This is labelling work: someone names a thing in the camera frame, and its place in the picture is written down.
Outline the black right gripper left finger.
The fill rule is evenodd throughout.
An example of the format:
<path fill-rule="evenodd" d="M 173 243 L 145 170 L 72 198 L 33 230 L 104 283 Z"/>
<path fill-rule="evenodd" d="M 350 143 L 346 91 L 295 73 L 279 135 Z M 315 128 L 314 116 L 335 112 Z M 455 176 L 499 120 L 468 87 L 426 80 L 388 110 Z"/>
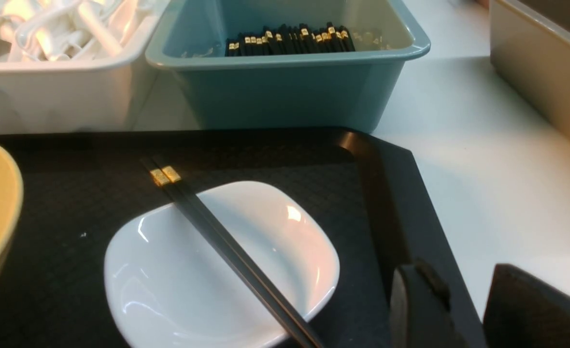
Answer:
<path fill-rule="evenodd" d="M 394 348 L 467 348 L 451 315 L 449 286 L 426 261 L 395 267 L 390 297 Z"/>

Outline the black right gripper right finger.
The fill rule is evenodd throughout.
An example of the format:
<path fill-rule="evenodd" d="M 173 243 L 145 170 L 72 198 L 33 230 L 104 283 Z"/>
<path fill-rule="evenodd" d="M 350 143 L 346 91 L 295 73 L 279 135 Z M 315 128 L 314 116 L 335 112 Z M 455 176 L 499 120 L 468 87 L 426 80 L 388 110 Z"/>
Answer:
<path fill-rule="evenodd" d="M 489 348 L 570 348 L 570 296 L 512 264 L 497 264 L 483 317 Z"/>

